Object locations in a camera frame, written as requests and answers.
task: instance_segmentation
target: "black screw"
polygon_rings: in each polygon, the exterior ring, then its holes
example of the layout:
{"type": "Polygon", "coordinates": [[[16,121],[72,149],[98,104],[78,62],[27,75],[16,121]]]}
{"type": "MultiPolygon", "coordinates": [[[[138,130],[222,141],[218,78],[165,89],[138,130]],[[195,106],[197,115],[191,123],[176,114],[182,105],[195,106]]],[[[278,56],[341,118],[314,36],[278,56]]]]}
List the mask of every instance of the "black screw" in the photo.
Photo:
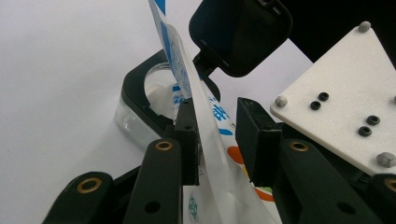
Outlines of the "black screw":
{"type": "Polygon", "coordinates": [[[319,110],[320,106],[321,106],[321,104],[319,101],[314,101],[311,103],[311,109],[313,109],[313,110],[319,110]]]}
{"type": "Polygon", "coordinates": [[[321,92],[320,95],[318,96],[320,101],[327,101],[329,99],[329,93],[327,92],[321,92]]]}
{"type": "Polygon", "coordinates": [[[372,116],[369,116],[366,121],[368,124],[375,126],[375,125],[379,124],[379,121],[381,121],[381,119],[379,117],[377,117],[376,115],[372,115],[372,116]]]}
{"type": "Polygon", "coordinates": [[[361,136],[363,136],[363,137],[367,137],[370,134],[372,134],[372,131],[371,131],[371,129],[369,127],[362,126],[362,127],[359,128],[359,134],[361,136]]]}

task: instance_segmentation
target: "hex socket screw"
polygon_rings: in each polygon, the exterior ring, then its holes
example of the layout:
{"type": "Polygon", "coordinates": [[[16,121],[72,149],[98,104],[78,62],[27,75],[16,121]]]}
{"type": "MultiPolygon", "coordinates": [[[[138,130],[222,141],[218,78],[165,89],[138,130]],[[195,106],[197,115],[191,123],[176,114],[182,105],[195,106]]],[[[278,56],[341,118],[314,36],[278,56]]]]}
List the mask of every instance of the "hex socket screw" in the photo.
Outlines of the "hex socket screw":
{"type": "Polygon", "coordinates": [[[329,93],[327,92],[321,92],[318,96],[318,99],[322,102],[325,102],[329,99],[329,93]]]}
{"type": "Polygon", "coordinates": [[[379,124],[380,121],[381,121],[381,119],[379,117],[377,117],[376,115],[369,116],[366,120],[366,122],[368,124],[373,125],[373,126],[379,124]]]}
{"type": "Polygon", "coordinates": [[[276,97],[275,104],[278,107],[285,107],[285,105],[288,104],[288,98],[286,98],[286,96],[284,96],[284,95],[280,95],[280,96],[276,97]]]}
{"type": "Polygon", "coordinates": [[[321,104],[319,101],[314,101],[311,103],[311,109],[313,110],[319,110],[321,107],[321,104]]]}
{"type": "Polygon", "coordinates": [[[369,127],[362,126],[359,128],[359,134],[363,137],[370,136],[372,134],[372,131],[369,127]]]}

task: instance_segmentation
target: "white mounting plate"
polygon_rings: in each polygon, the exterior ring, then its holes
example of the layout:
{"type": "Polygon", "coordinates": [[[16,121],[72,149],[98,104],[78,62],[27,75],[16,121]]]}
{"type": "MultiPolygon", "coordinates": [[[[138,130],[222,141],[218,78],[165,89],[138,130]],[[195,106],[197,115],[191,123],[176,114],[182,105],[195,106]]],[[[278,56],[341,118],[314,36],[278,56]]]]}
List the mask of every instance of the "white mounting plate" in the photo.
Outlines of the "white mounting plate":
{"type": "Polygon", "coordinates": [[[373,29],[353,29],[281,95],[288,104],[273,102],[274,116],[369,175],[396,174],[376,162],[381,152],[396,155],[396,72],[373,29]],[[312,110],[323,91],[329,100],[312,110]],[[371,115],[381,119],[376,126],[366,123],[371,115]],[[360,136],[361,126],[372,134],[360,136]]]}

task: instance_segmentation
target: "transparent plastic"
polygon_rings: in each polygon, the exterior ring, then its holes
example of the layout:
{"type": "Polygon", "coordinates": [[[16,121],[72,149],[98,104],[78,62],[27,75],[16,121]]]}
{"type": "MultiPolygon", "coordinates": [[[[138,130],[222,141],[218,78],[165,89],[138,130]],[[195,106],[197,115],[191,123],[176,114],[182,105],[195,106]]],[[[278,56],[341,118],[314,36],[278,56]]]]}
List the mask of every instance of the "transparent plastic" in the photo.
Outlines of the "transparent plastic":
{"type": "MultiPolygon", "coordinates": [[[[159,63],[148,70],[145,78],[145,94],[150,108],[157,114],[169,119],[173,117],[172,87],[176,83],[169,63],[159,63]]],[[[146,151],[147,146],[161,138],[145,121],[120,98],[115,117],[121,130],[139,148],[146,151]]]]}
{"type": "Polygon", "coordinates": [[[143,151],[146,151],[152,141],[161,138],[125,104],[122,97],[120,97],[115,119],[121,130],[143,151]]]}

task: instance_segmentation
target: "brass insert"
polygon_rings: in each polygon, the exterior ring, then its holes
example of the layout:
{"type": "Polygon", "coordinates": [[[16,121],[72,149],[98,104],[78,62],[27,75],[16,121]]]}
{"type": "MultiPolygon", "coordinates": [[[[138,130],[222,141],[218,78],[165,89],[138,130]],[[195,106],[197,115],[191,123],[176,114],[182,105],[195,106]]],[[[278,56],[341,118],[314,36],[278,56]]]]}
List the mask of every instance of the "brass insert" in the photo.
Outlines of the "brass insert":
{"type": "Polygon", "coordinates": [[[98,177],[90,177],[87,178],[83,181],[81,181],[78,186],[77,186],[77,191],[79,193],[91,193],[93,191],[96,191],[99,189],[99,187],[102,185],[102,180],[99,179],[98,177]]]}
{"type": "Polygon", "coordinates": [[[386,178],[385,185],[388,187],[388,189],[396,192],[396,179],[386,178]]]}
{"type": "Polygon", "coordinates": [[[305,152],[309,149],[309,147],[303,143],[299,142],[292,142],[290,143],[290,147],[296,151],[305,152]]]}
{"type": "Polygon", "coordinates": [[[172,146],[173,146],[173,144],[171,142],[161,141],[161,142],[157,143],[157,145],[155,145],[155,148],[157,148],[158,150],[161,150],[161,151],[166,151],[166,150],[171,149],[172,146]]]}

